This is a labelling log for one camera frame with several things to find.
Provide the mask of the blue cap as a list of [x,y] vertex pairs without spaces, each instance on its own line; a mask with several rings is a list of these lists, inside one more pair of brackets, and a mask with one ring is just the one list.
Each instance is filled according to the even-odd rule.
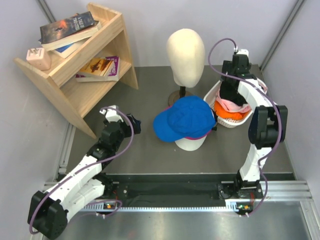
[[202,98],[185,96],[159,113],[153,121],[155,135],[171,143],[185,137],[201,137],[216,125],[215,115]]

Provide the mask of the black cap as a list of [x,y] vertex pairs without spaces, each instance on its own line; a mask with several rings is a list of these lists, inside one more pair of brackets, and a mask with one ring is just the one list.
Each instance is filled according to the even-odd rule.
[[220,85],[219,95],[222,99],[231,101],[239,107],[243,106],[244,104],[247,104],[247,101],[238,92],[238,87],[238,80],[224,80]]

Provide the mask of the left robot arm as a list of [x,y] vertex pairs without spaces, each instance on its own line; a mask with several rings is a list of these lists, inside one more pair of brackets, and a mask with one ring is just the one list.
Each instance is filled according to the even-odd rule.
[[79,164],[54,186],[31,197],[27,223],[32,235],[55,240],[80,210],[113,194],[112,181],[102,171],[121,155],[118,150],[125,138],[141,133],[141,121],[131,114],[107,114],[103,123],[100,138]]

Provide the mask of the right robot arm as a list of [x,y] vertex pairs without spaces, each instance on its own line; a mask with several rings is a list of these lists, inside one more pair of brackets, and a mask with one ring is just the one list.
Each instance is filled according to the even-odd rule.
[[288,118],[287,107],[277,105],[265,94],[250,69],[248,54],[234,53],[231,61],[223,62],[218,91],[223,101],[221,106],[226,111],[253,113],[248,129],[250,149],[233,185],[233,192],[239,198],[245,198],[257,189],[267,158],[285,139]]

